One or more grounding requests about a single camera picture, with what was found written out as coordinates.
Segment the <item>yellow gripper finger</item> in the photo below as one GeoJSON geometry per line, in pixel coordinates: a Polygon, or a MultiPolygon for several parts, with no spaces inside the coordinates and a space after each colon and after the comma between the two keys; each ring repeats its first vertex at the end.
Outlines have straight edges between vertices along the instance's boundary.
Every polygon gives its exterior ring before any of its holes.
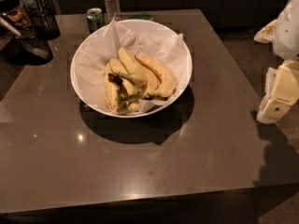
{"type": "Polygon", "coordinates": [[[274,38],[274,28],[276,24],[276,20],[270,21],[265,25],[264,28],[256,33],[256,35],[254,36],[254,40],[262,44],[272,43],[274,38]]]}
{"type": "Polygon", "coordinates": [[[257,120],[263,124],[275,123],[299,100],[299,62],[285,60],[278,69],[270,67],[264,91],[257,120]]]}

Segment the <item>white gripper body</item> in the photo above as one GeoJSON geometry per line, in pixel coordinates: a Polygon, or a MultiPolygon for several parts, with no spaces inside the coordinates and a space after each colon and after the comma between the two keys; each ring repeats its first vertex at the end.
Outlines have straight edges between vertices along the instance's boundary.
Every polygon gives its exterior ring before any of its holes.
{"type": "Polygon", "coordinates": [[[299,0],[291,0],[277,18],[273,51],[284,60],[299,60],[299,0]]]}

